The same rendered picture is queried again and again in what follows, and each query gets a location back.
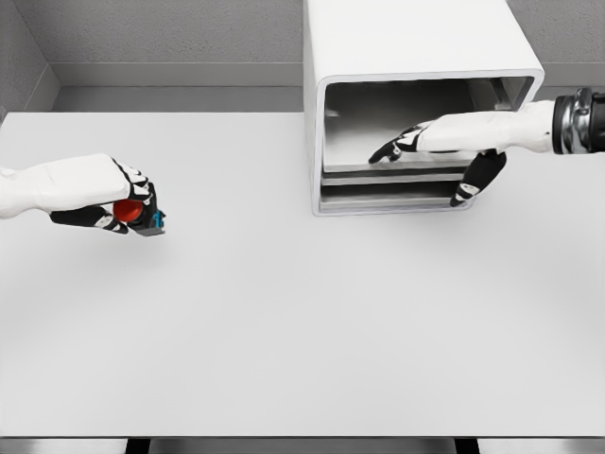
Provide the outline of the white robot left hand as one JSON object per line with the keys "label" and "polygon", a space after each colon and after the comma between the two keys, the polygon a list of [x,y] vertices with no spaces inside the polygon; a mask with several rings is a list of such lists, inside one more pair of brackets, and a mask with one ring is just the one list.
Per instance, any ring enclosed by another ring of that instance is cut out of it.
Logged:
{"label": "white robot left hand", "polygon": [[147,189],[151,180],[107,154],[59,160],[43,170],[49,177],[43,187],[43,208],[55,224],[125,235],[133,230],[117,220],[108,206],[121,200],[148,203],[151,198]]}

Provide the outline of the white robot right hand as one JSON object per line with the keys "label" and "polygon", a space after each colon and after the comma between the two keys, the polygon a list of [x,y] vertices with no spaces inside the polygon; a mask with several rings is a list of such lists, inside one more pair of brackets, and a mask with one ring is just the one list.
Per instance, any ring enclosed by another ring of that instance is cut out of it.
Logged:
{"label": "white robot right hand", "polygon": [[471,151],[475,158],[465,170],[449,201],[453,208],[467,204],[483,192],[507,164],[510,145],[506,112],[448,114],[402,131],[369,158],[376,164],[387,158],[398,161],[405,153],[450,153]]}

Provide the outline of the red knob load switch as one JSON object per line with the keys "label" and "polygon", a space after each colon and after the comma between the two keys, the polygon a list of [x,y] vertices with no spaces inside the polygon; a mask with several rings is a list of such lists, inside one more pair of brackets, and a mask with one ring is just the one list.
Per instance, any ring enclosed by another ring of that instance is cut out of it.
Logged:
{"label": "red knob load switch", "polygon": [[116,201],[112,205],[112,214],[141,236],[162,235],[165,213],[158,207],[154,184],[149,183],[147,189],[151,194],[148,203],[135,200]]}

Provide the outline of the tall grey cabinet drawer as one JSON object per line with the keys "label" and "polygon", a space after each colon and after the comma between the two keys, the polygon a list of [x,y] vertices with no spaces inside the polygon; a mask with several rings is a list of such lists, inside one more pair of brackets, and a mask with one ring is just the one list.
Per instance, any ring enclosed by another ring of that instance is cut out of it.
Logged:
{"label": "tall grey cabinet drawer", "polygon": [[408,174],[437,174],[462,172],[474,160],[472,151],[445,153],[405,153],[392,162],[387,158],[370,164],[370,157],[402,131],[423,122],[418,115],[400,110],[380,111],[376,115],[339,112],[324,122],[322,175],[375,175],[394,172]]}

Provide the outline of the white tabletop storage cabinet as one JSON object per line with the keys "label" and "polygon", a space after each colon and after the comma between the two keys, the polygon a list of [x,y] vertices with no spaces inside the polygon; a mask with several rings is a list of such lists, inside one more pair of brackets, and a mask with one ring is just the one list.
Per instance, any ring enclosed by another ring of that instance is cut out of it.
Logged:
{"label": "white tabletop storage cabinet", "polygon": [[303,109],[312,207],[319,216],[446,211],[323,212],[326,185],[461,181],[462,172],[322,175],[329,116],[389,114],[424,121],[514,111],[545,71],[507,0],[303,0]]}

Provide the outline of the shallow grey cabinet drawer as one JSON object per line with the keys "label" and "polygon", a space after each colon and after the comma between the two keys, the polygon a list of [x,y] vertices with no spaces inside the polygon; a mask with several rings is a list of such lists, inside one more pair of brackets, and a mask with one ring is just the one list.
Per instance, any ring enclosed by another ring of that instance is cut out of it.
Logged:
{"label": "shallow grey cabinet drawer", "polygon": [[323,212],[449,209],[459,181],[326,185],[320,190]]}

